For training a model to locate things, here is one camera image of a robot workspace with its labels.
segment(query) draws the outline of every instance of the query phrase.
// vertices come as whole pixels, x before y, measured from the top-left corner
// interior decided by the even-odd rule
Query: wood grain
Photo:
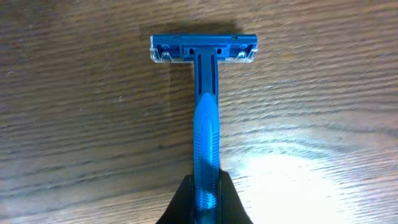
[[[396,1],[1,1],[2,223],[154,223],[192,172],[193,72],[159,32],[256,33],[220,64],[221,166],[254,223],[398,223]]]

